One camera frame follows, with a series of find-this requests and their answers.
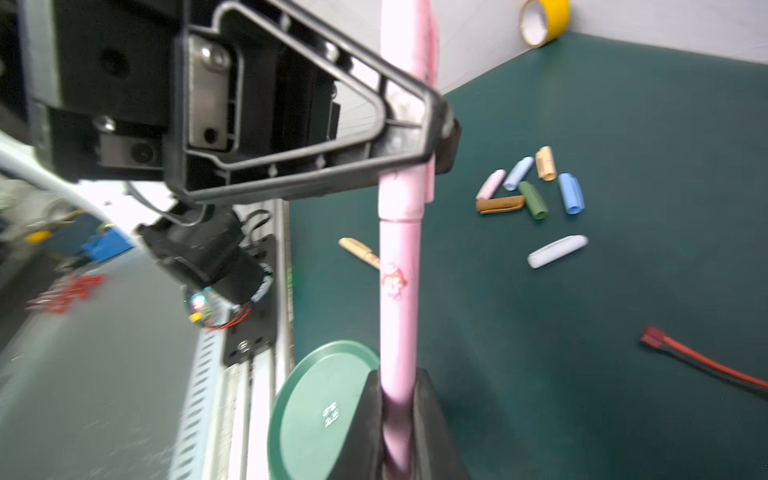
light blue pen cap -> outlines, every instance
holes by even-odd
[[[526,157],[520,160],[518,164],[515,165],[515,168],[509,172],[509,175],[507,175],[507,180],[504,180],[504,188],[507,190],[514,190],[517,188],[518,184],[525,178],[525,175],[528,174],[528,170],[531,170],[531,165],[533,165],[535,161],[536,160],[533,157]]]
[[[581,187],[578,180],[571,174],[560,174],[560,192],[563,194],[565,211],[575,215],[584,209],[584,197],[581,195]]]

green plate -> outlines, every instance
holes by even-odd
[[[325,480],[336,463],[368,374],[379,357],[339,340],[310,353],[277,396],[266,440],[276,480]]]

pink pen cap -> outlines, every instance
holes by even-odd
[[[475,197],[475,200],[490,200],[491,197],[493,197],[493,194],[496,193],[496,189],[499,185],[502,184],[502,181],[504,181],[504,177],[507,176],[506,170],[497,170],[491,174],[490,177],[485,181],[485,183],[480,187],[480,191],[478,192],[477,197]]]

cartoon sticker on pen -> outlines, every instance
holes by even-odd
[[[391,263],[382,268],[382,286],[389,298],[397,300],[400,298],[400,291],[408,285],[403,278],[400,269]]]

yellow pen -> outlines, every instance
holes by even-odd
[[[344,237],[339,240],[339,245],[344,250],[361,259],[363,262],[368,263],[370,266],[374,266],[376,269],[381,267],[381,260],[379,260],[379,258],[373,253],[373,250],[369,249],[358,240]]]

